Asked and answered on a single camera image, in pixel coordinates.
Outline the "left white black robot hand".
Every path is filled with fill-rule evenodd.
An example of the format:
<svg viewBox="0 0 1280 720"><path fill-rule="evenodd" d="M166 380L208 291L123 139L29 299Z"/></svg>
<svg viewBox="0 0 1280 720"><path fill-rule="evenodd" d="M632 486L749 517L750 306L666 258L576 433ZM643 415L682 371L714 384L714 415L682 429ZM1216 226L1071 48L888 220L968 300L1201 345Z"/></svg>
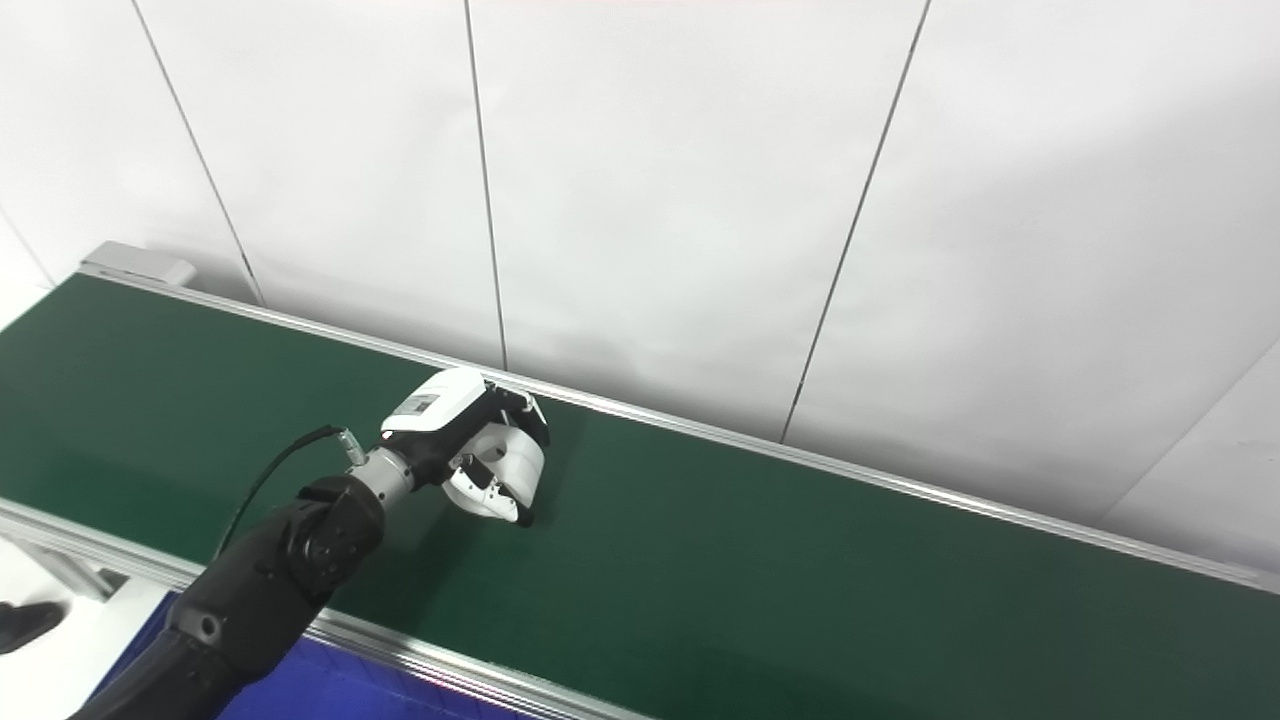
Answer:
<svg viewBox="0 0 1280 720"><path fill-rule="evenodd" d="M413 489L439 487L457 507L529 528L550 446L536 398L479 370L438 372L381 424L379 448L404 464Z"/></svg>

